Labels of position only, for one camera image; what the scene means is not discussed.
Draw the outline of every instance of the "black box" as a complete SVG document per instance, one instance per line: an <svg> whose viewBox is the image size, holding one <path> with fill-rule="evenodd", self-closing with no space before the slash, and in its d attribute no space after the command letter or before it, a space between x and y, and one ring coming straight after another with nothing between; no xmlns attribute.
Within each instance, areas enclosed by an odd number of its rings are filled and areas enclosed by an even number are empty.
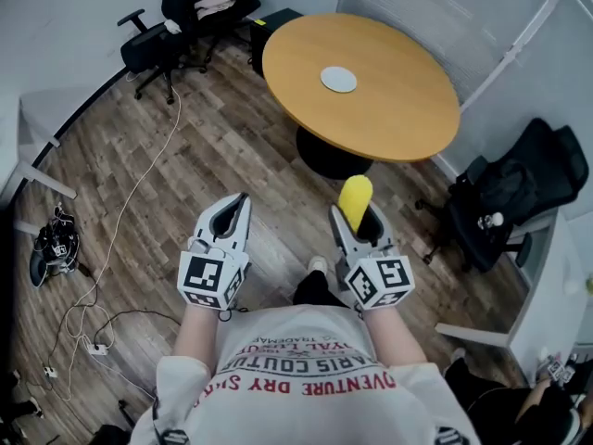
<svg viewBox="0 0 593 445"><path fill-rule="evenodd" d="M271 34L278 30L282 25L288 23L291 19L297 19L303 15L285 8L284 10L272 13L262 19L256 19L249 25L251 32L251 66L253 70L263 77L263 67L261 59L263 57L263 48L271 37Z"/></svg>

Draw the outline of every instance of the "round wooden table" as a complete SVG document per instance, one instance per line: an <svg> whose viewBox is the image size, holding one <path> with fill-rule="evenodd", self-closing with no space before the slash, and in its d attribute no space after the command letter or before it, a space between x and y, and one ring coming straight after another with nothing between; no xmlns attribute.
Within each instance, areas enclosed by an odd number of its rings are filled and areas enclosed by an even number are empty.
<svg viewBox="0 0 593 445"><path fill-rule="evenodd" d="M354 91L325 87L322 70L340 66ZM300 124L296 143L319 174L346 179L375 159L426 159L460 123L457 96L433 57L404 33L363 17L331 13L294 19L263 53L271 93Z"/></svg>

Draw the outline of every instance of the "white disc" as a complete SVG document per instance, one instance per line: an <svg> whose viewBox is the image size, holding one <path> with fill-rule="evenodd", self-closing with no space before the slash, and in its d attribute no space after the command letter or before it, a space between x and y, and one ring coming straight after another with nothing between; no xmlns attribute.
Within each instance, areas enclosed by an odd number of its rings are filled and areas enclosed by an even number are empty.
<svg viewBox="0 0 593 445"><path fill-rule="evenodd" d="M322 83L337 93L351 93L356 89L356 76L346 68L330 66L322 71Z"/></svg>

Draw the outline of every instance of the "floor plank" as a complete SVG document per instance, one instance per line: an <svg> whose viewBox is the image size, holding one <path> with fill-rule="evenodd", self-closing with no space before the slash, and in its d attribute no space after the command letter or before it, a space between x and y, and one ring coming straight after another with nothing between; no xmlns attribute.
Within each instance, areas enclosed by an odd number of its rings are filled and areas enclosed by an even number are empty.
<svg viewBox="0 0 593 445"><path fill-rule="evenodd" d="M253 200L247 249L254 265L239 295L249 309L289 304L309 258L335 260L327 210L341 183L311 172L297 154L297 125L273 101L266 84L246 64L248 54L222 45L206 75L174 75L182 98L179 129L154 170L141 183L122 216L109 266L100 283L99 305L110 312L132 308L158 310L178 319L184 303L176 293L179 252L201 210L218 198L247 191ZM69 129L59 149L52 149L40 169L74 187L75 200L64 199L38 184L28 184L17 202L18 216L44 224L58 201L74 214L81 234L80 260L98 275L107 255L121 207L134 184L165 144L177 117L177 105L164 101L164 82L149 86L140 101L133 83L124 79L103 94ZM441 367L460 343L434 331L438 321L507 331L525 298L524 285L507 258L485 275L461 272L454 249L435 257L430 267L422 256L436 222L413 203L446 198L447 181L431 161L375 163L369 171L374 199L385 211L401 251L410 257L417 288L401 305L410 329L428 357ZM28 262L32 239L18 236L18 302L13 359L30 382L45 384L46 362L64 310L92 283L80 273L52 278L31 287ZM72 314L71 327L80 321ZM104 321L99 310L87 312L84 331L92 334ZM177 326L141 313L114 322L116 344L105 364L151 389L155 364L170 353ZM52 359L57 392L67 394L74 341L61 332ZM468 346L471 365L488 377L511 385L521 382L506 353ZM117 409L125 399L133 411L148 406L147 397L102 368L83 351L71 373L71 401L29 386L45 419L23 418L32 443L85 443L102 423L125 427ZM23 397L25 390L19 392Z"/></svg>

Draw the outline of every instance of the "yellow-green object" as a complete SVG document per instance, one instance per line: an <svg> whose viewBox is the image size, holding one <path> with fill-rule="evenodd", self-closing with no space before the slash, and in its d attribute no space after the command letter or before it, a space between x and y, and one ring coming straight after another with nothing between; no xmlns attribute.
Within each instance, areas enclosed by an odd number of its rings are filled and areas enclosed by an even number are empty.
<svg viewBox="0 0 593 445"><path fill-rule="evenodd" d="M357 174L350 176L342 187L337 206L342 210L352 231L359 230L364 211L367 210L372 198L372 183L366 176Z"/></svg>

